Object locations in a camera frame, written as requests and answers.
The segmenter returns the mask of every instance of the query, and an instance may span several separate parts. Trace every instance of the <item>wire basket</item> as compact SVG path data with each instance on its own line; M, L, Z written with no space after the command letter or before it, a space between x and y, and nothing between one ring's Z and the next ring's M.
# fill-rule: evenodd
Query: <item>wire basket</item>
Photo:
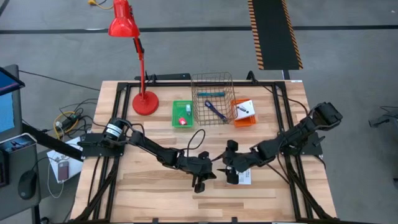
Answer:
M235 100L232 76L228 72L194 74L191 77L193 115L200 125L228 124L238 113L231 102ZM225 116L221 119L215 112L205 106L208 100Z

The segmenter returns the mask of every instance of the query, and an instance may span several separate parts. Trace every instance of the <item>orange container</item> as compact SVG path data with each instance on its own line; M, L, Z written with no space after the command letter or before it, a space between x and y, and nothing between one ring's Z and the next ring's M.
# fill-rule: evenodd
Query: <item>orange container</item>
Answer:
M235 107L235 105L238 105L238 104L240 104L240 103L243 103L243 102L246 102L246 101L249 101L250 99L237 99L237 100L231 100L231 107L232 107L232 110L235 110L236 109L236 107ZM241 127L247 127L247 126L252 126L252 125L254 125L256 123L256 117L253 115L253 116L250 116L250 117L247 117L247 118L243 118L243 119L239 119L239 120L234 120L234 125L235 125L235 127L236 128L241 128Z

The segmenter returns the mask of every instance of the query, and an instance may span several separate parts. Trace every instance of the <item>wooden table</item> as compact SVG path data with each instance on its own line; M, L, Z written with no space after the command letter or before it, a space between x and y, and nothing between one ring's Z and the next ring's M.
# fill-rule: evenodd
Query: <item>wooden table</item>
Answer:
M105 125L110 119L116 85L117 82L114 81L103 82L94 117L96 123ZM286 86L289 98L308 106L302 82L286 81ZM240 152L248 152L252 145L276 137L279 130L272 94L260 86L234 88L237 99L250 98L254 102L257 124L246 128L235 128L233 124L202 127L196 124L192 129L175 129L171 125L173 100L191 100L191 88L149 87L148 90L159 97L157 111L150 116L139 116L130 106L127 119L142 123L146 136L163 147L184 148L193 133L203 128L206 130L206 138L199 149L190 151L190 155L208 151L210 157L214 158L224 151L229 139L239 143ZM138 88L131 90L130 105L137 92ZM290 107L294 122L298 123L305 112L296 103L290 103ZM100 132L102 128L94 126L94 131ZM309 191L327 213L336 216L323 164L313 156L302 156L302 160ZM95 162L95 158L84 161L71 218L77 217L86 207ZM95 191L101 165L102 161L99 162L95 178ZM282 172L276 160L271 165ZM216 171L224 167L221 160L216 161L213 170L217 179L207 180L206 190L195 194L191 188L191 175L165 168L149 153L134 146L126 146L119 166L111 221L151 222L152 218L159 218L160 222L230 222L231 217L237 217L240 222L294 220L289 186L273 170L267 166L253 167L251 185L229 185L226 176ZM297 192L304 217L302 195L299 190ZM105 206L106 200L103 199L100 218L104 217Z

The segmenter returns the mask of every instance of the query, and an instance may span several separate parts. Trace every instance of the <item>green container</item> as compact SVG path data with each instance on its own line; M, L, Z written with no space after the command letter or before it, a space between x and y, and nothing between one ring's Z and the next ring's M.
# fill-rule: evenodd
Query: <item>green container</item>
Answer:
M185 109L186 105L191 105L191 115L187 114ZM193 104L192 100L175 100L173 101L173 118L172 126L175 128L192 128L193 127ZM187 121L186 125L180 125L178 120L185 118Z

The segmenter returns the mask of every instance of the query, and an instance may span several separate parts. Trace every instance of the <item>blue pen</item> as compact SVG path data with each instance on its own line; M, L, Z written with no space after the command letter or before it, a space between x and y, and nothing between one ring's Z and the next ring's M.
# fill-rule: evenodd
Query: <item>blue pen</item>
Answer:
M212 112L217 114L224 122L228 121L228 119L224 115L222 115L220 112L218 112L218 110L210 103L209 100L205 101L205 106L207 106Z

